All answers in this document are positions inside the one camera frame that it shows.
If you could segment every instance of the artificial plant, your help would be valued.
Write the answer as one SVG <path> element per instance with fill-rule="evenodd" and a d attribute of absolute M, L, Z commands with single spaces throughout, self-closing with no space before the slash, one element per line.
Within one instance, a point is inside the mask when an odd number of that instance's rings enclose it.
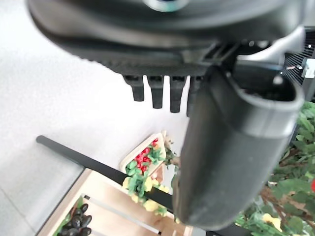
<path fill-rule="evenodd" d="M 296 140 L 236 224 L 254 236 L 315 236 L 315 104 L 300 113 Z"/>

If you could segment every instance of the wooden display shelf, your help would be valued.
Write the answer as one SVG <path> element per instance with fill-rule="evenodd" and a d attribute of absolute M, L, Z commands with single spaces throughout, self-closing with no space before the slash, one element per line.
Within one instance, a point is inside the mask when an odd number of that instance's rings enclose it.
<path fill-rule="evenodd" d="M 174 216 L 156 216 L 132 201 L 127 190 L 109 178 L 86 169 L 47 220 L 38 236 L 52 236 L 80 196 L 89 204 L 86 215 L 91 235 L 104 236 L 190 236 L 192 227 L 174 222 Z"/>

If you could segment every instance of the black plastic grille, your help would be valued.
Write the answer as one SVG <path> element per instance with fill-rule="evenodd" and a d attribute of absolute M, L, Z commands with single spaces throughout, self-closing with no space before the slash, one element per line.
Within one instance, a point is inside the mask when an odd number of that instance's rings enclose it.
<path fill-rule="evenodd" d="M 300 85 L 302 85 L 304 80 L 304 78 L 302 78 L 302 72 L 305 66 L 305 59 L 314 57 L 314 49 L 315 28 L 307 28 L 303 52 L 296 54 L 286 54 L 283 75 L 291 80 L 295 80 Z"/>

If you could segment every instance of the tiled floor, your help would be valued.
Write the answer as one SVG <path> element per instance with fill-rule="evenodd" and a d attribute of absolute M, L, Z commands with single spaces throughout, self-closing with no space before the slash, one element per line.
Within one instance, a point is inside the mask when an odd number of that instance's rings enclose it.
<path fill-rule="evenodd" d="M 179 152 L 188 123 L 186 101 L 180 114 L 169 112 L 168 79 L 163 109 L 152 109 L 147 81 L 146 101 L 133 102 L 121 75 L 53 45 L 24 4 L 0 1 L 0 235 L 10 236 L 34 235 L 82 170 L 37 144 L 37 135 L 117 168 L 162 129 Z"/>

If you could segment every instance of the black plastic handle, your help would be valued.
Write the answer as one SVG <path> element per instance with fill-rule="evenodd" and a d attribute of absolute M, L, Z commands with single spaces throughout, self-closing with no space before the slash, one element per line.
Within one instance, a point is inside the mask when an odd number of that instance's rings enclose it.
<path fill-rule="evenodd" d="M 224 228 L 254 199 L 277 164 L 303 93 L 290 81 L 279 85 L 279 80 L 267 79 L 251 94 L 218 68 L 211 80 L 205 78 L 173 196 L 175 215 L 185 224 L 211 231 Z"/>

